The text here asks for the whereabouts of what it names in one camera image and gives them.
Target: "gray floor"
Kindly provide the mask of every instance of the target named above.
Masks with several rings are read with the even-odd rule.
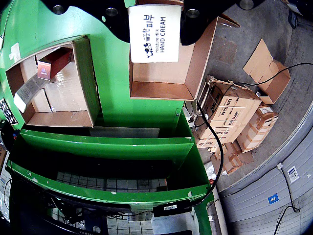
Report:
[[[273,58],[286,66],[313,62],[313,28],[300,25],[293,30],[288,23],[288,11],[280,0],[267,0],[251,11],[244,11],[236,5],[228,9],[225,14],[241,27],[217,28],[206,74],[221,80],[253,83],[242,68],[261,38]],[[290,83],[273,105],[280,117],[261,146],[253,150],[254,162],[221,176],[217,184],[219,191],[263,163],[294,131],[307,111],[313,99],[313,66],[296,67],[290,70],[290,74]],[[201,150],[204,160],[208,155],[208,151]]]

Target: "white sign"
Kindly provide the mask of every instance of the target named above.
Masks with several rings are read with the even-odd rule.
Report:
[[[128,15],[133,63],[178,61],[181,6],[131,6]]]
[[[295,168],[295,166],[293,166],[292,168],[290,168],[288,170],[288,175],[289,175],[291,183],[293,183],[294,181],[299,179],[299,175],[298,175],[298,172],[297,172],[297,169]]]
[[[273,113],[273,110],[270,107],[260,107],[259,108],[262,114]]]

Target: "open cardboard box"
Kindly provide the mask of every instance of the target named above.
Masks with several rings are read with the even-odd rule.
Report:
[[[205,73],[217,24],[240,27],[231,18],[222,15],[209,24],[195,44],[179,46],[178,62],[132,63],[130,61],[131,98],[194,100]]]
[[[100,104],[87,36],[54,42],[12,65],[6,76],[12,95],[37,74],[37,61],[59,47],[73,49],[72,61],[41,89],[21,113],[28,125],[92,127]]]
[[[261,39],[243,69],[256,83],[261,83],[285,68],[286,66],[273,59],[264,40]],[[260,99],[265,104],[274,104],[289,81],[289,71],[285,70],[267,83],[259,85],[259,88],[267,94],[260,96]]]

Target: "blue sticker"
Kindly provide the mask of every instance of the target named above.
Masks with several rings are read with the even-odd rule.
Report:
[[[272,203],[274,203],[274,202],[277,202],[278,200],[279,200],[279,199],[278,199],[277,193],[268,198],[269,204],[272,204]]]

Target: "green machine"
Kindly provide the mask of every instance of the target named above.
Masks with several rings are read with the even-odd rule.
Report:
[[[125,3],[130,6],[134,1]],[[9,10],[10,5],[3,11],[2,19]],[[1,31],[6,28],[0,55],[0,96],[18,121],[14,128],[21,130],[7,162],[8,171],[56,198],[64,196],[110,208],[116,205],[122,212],[152,211],[177,202],[192,206],[192,202],[207,194],[209,180],[182,112],[183,102],[130,99],[128,43],[78,8],[70,7],[66,13],[55,15],[39,0],[14,1],[7,25],[1,20],[0,26]],[[90,39],[102,109],[95,126],[159,128],[158,138],[93,137],[67,133],[67,129],[62,133],[34,130],[24,124],[5,74],[14,63],[10,56],[12,46],[18,43],[20,57],[24,58],[44,45],[77,35],[88,35]],[[163,179],[166,184],[146,192],[97,190],[62,182],[60,172],[63,176],[81,174],[127,182]],[[206,206],[212,200],[211,194],[193,207],[201,235],[211,234]],[[40,211],[52,213],[51,208]]]

